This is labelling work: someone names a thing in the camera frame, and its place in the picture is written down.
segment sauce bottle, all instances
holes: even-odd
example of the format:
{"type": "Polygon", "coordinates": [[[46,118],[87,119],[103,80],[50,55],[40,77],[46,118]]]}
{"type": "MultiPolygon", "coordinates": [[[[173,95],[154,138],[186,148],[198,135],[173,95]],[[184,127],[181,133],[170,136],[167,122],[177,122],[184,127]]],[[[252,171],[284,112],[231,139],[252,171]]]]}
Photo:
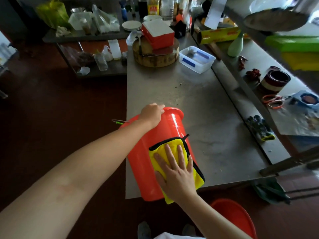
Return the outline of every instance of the sauce bottle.
{"type": "Polygon", "coordinates": [[[148,15],[159,15],[160,0],[147,0],[147,13],[148,15]]]}

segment green vase-shaped bottle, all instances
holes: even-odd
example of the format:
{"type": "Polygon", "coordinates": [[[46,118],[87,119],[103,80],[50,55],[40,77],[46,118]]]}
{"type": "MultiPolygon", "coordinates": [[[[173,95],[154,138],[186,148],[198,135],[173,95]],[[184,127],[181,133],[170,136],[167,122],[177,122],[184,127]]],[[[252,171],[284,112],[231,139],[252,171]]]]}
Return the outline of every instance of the green vase-shaped bottle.
{"type": "Polygon", "coordinates": [[[237,57],[243,47],[243,39],[244,39],[244,33],[241,31],[238,34],[238,37],[229,45],[227,54],[231,57],[237,57]]]}

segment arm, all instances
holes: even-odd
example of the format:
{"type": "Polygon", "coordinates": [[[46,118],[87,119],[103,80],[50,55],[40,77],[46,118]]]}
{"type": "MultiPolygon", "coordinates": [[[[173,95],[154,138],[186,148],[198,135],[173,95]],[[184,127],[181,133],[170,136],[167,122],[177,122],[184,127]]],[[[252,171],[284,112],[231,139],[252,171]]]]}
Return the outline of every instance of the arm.
{"type": "Polygon", "coordinates": [[[186,167],[181,146],[178,146],[179,165],[169,145],[165,146],[165,151],[170,166],[158,154],[155,154],[154,157],[165,172],[167,180],[165,181],[157,171],[155,172],[156,179],[167,196],[188,214],[204,237],[207,239],[251,239],[197,195],[192,157],[189,156],[186,167]]]}
{"type": "Polygon", "coordinates": [[[143,108],[137,121],[77,150],[0,213],[0,238],[66,238],[98,188],[138,140],[160,121],[164,105],[143,108]]]}

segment red tiled floor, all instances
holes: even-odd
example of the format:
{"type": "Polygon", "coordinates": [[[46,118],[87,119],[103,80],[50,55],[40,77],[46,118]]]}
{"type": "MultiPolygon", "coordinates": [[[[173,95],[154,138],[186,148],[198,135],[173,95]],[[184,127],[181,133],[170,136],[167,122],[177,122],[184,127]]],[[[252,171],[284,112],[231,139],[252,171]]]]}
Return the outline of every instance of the red tiled floor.
{"type": "MultiPolygon", "coordinates": [[[[84,42],[85,50],[103,42],[84,42]]],[[[0,210],[70,153],[118,128],[111,119],[126,119],[126,77],[77,80],[54,45],[31,47],[35,58],[14,58],[12,73],[0,78],[9,94],[0,100],[0,210]]],[[[313,175],[283,177],[287,190],[318,186],[313,175]]],[[[259,239],[317,236],[319,198],[269,205],[251,187],[206,191],[211,202],[230,198],[250,214],[259,239]]],[[[191,222],[176,205],[163,201],[125,200],[125,164],[107,180],[84,209],[68,238],[137,238],[146,220],[152,235],[180,234],[191,222]]]]}

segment bucket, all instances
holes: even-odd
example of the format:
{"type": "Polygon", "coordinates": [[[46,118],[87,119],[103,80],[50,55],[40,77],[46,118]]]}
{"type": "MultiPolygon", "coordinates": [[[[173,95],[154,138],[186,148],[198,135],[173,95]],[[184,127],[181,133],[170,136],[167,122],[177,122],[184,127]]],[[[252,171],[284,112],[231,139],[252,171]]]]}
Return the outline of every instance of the bucket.
{"type": "MultiPolygon", "coordinates": [[[[138,188],[141,191],[141,196],[145,201],[154,201],[164,198],[162,190],[155,178],[148,148],[166,139],[172,137],[182,138],[187,134],[182,123],[184,113],[180,109],[173,107],[165,107],[164,110],[165,112],[162,114],[159,124],[147,132],[127,156],[138,188]]],[[[131,118],[129,122],[131,123],[137,119],[138,115],[131,118]]],[[[130,125],[130,123],[124,123],[120,128],[130,125]]],[[[188,138],[186,139],[186,143],[190,155],[196,163],[188,138]]]]}
{"type": "Polygon", "coordinates": [[[217,199],[210,206],[251,238],[257,239],[253,221],[240,204],[230,199],[217,199]]]}

